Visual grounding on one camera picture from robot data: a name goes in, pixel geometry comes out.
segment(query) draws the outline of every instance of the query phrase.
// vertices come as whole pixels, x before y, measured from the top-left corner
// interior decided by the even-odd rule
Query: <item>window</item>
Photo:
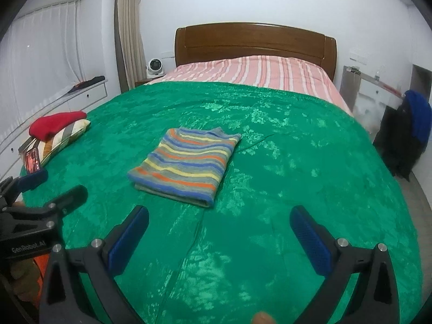
[[[0,141],[37,111],[83,81],[79,1],[16,19],[0,43]]]

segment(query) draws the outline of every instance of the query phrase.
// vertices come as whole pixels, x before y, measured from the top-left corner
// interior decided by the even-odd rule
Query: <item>green bedspread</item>
[[[38,205],[77,184],[88,188],[87,203],[64,220],[68,247],[105,237],[137,204],[149,209],[150,226],[116,278],[148,324],[249,323],[260,310],[292,323],[323,281],[289,227],[298,204],[355,246],[384,242],[401,323],[418,311],[422,272],[403,196],[366,132],[336,106],[244,85],[165,82],[88,117],[90,130],[48,163],[48,182],[24,198]],[[243,135],[213,209],[137,191],[126,178],[168,128],[180,126]]]

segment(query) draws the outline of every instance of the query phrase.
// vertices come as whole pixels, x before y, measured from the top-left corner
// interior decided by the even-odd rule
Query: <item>wooden floor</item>
[[[417,229],[417,240],[423,271],[423,302],[432,291],[432,209],[414,174],[410,181],[396,178],[402,190],[413,224]]]

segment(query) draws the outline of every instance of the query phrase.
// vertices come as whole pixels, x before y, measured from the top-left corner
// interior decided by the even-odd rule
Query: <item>blue garment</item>
[[[414,90],[405,92],[411,108],[411,135],[422,144],[429,139],[432,125],[432,109],[424,96]]]

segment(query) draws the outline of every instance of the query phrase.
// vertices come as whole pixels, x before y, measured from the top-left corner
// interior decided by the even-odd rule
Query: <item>cushion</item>
[[[80,119],[76,122],[73,122],[72,124],[69,124],[66,128],[59,131],[46,143],[34,138],[21,152],[22,161],[24,162],[25,160],[26,152],[36,147],[39,153],[40,165],[44,166],[58,152],[63,150],[66,146],[70,145],[77,138],[83,135],[87,131],[89,126],[89,120]]]

